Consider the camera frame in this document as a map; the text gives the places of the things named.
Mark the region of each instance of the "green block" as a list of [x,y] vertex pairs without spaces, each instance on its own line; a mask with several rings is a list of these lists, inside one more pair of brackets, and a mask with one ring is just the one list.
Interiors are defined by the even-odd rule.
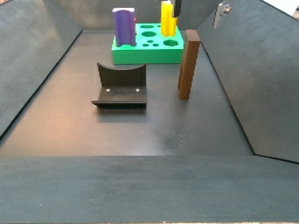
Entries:
[[112,58],[115,64],[155,64],[181,63],[183,36],[175,28],[175,36],[164,37],[160,24],[136,24],[136,46],[117,47],[116,38],[112,44]]

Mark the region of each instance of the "black floor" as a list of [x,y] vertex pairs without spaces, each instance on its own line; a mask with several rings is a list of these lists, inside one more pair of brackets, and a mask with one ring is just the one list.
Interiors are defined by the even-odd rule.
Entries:
[[147,109],[97,109],[97,62],[112,67],[112,32],[85,31],[0,145],[0,156],[251,155],[207,54],[191,99],[179,64],[147,66]]

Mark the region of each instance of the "purple peg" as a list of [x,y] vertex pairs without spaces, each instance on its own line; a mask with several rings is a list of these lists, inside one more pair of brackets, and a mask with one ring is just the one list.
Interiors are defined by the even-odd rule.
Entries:
[[136,15],[135,8],[115,8],[116,46],[136,45]]

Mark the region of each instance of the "hole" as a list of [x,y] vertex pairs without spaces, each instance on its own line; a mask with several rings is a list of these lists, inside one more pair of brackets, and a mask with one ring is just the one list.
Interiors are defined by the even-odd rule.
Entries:
[[179,45],[179,42],[176,40],[171,40],[171,39],[167,39],[163,44],[165,46],[177,46]]
[[144,24],[144,25],[141,25],[140,27],[144,28],[144,29],[155,28],[155,27],[153,27],[152,25],[149,25],[149,24]]
[[156,33],[153,31],[144,31],[141,34],[144,37],[148,37],[148,38],[151,38],[156,35]]

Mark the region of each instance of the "gray surface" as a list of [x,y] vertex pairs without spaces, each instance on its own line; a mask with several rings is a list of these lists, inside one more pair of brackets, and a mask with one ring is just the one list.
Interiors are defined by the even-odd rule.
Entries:
[[299,24],[259,0],[231,7],[201,41],[255,153],[299,162]]
[[[65,13],[85,30],[112,30],[112,9],[135,8],[137,23],[160,22],[160,0],[53,0]],[[221,0],[181,1],[180,30],[195,29]]]
[[1,141],[0,156],[251,155],[205,52],[191,99],[180,64],[147,65],[147,109],[97,109],[97,62],[113,67],[112,31],[84,31]]
[[261,157],[0,158],[0,222],[299,221],[299,166]]
[[0,136],[79,33],[52,1],[0,6]]

